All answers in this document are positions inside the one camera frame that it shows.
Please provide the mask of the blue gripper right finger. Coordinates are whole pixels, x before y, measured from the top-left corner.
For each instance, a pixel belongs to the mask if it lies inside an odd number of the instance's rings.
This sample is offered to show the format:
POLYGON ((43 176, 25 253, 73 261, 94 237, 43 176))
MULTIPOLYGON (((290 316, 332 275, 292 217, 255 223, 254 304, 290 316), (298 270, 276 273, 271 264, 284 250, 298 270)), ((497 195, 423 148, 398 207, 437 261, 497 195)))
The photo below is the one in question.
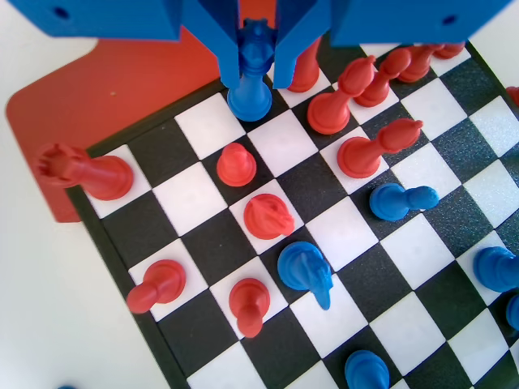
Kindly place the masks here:
POLYGON ((274 88, 292 84, 298 56, 330 28, 330 15, 329 0, 277 1, 274 88))

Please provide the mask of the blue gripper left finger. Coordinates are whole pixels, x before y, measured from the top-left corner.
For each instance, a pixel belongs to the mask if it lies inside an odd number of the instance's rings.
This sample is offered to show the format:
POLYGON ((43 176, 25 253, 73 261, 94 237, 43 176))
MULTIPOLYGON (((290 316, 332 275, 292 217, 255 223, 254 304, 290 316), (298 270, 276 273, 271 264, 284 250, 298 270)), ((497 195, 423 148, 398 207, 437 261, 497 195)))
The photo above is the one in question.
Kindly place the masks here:
POLYGON ((239 1, 188 0, 182 2, 182 25, 216 57, 221 82, 237 88, 239 1))

